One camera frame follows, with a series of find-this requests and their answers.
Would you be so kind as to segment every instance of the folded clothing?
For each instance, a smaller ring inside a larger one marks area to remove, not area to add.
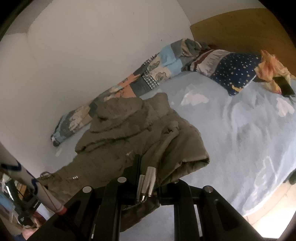
[[[149,166],[156,168],[156,187],[209,163],[199,131],[170,108],[165,93],[147,100],[115,98],[96,105],[91,127],[77,143],[73,162],[53,177],[40,180],[61,202],[84,186],[107,185],[132,165],[135,154],[141,156],[141,174],[145,175]],[[157,207],[153,197],[123,211],[121,230]]]
[[[183,71],[196,71],[223,86],[233,96],[246,87],[255,77],[255,68],[261,56],[232,53],[226,50],[209,50],[185,66]]]
[[[181,73],[185,65],[207,49],[209,49],[207,44],[191,39],[181,39],[165,46],[122,82],[104,91],[89,103],[63,115],[51,135],[53,145],[60,145],[87,125],[96,112],[97,101],[106,101],[116,97],[139,97],[156,88],[161,81]]]

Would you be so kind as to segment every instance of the star pattern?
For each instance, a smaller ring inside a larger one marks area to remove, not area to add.
[[[222,85],[233,96],[246,87],[255,77],[254,68],[261,57],[250,54],[230,53],[220,60],[211,79]]]

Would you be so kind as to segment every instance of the wrinkled sheet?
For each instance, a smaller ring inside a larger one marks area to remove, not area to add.
[[[170,106],[198,128],[211,158],[205,168],[182,180],[196,187],[213,186],[242,215],[259,209],[296,168],[295,106],[261,83],[252,82],[230,97],[219,84],[191,72],[142,98],[157,92],[167,93]],[[83,131],[62,144],[64,162],[72,160]],[[161,206],[121,233],[120,240],[174,240],[173,206]]]

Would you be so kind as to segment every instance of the brown fabric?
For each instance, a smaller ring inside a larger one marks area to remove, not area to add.
[[[141,174],[148,166],[156,167],[156,186],[209,163],[199,131],[170,108],[165,93],[144,101],[118,98],[96,104],[96,115],[76,145],[78,154],[73,162],[57,171],[54,178],[41,181],[61,201],[66,202],[84,186],[107,185],[132,165],[135,154],[141,156]],[[156,207],[147,201],[126,210],[122,224],[132,226]]]

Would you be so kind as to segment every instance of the blanket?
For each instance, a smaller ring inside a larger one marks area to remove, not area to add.
[[[91,122],[98,101],[106,101],[116,97],[139,97],[156,88],[161,81],[181,73],[184,66],[207,49],[209,49],[207,44],[190,39],[181,39],[165,46],[122,82],[104,91],[89,103],[63,115],[51,135],[53,145],[59,146],[60,143]]]
[[[157,170],[155,187],[176,181],[209,163],[200,132],[170,108],[165,93],[154,97],[96,101],[90,129],[76,145],[73,162],[40,180],[65,203],[84,186],[98,188],[122,175],[141,156],[141,174]],[[159,206],[156,197],[123,211],[125,230]]]

